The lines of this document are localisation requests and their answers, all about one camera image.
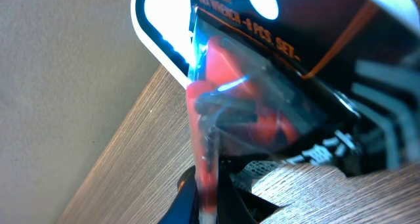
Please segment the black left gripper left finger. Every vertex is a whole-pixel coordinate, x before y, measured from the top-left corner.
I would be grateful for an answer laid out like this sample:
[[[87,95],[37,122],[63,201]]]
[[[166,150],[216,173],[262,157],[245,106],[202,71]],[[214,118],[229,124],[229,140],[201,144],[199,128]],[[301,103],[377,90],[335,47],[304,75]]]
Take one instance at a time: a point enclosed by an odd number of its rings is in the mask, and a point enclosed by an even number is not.
[[[195,181],[185,181],[158,224],[198,224],[198,195]]]

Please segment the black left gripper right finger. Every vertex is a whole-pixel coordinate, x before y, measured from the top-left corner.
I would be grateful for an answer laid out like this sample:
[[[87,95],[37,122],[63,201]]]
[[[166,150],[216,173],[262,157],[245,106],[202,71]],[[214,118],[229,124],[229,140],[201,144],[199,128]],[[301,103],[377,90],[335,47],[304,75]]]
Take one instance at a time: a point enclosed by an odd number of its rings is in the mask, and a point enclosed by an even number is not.
[[[249,208],[255,208],[258,198],[250,192],[238,191],[230,174],[225,169],[219,171],[217,187],[218,224],[257,224]]]

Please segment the black red packaged item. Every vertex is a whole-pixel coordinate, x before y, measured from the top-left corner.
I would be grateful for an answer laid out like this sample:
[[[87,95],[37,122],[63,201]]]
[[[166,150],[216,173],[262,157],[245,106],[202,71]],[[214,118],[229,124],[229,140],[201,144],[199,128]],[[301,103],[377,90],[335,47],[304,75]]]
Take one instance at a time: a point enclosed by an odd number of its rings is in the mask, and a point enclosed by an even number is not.
[[[219,171],[238,191],[263,166],[332,166],[348,177],[419,160],[419,46],[401,63],[352,62],[345,83],[301,78],[199,20],[207,46],[190,68],[186,104],[199,223],[218,223]],[[249,208],[256,221],[275,205]]]

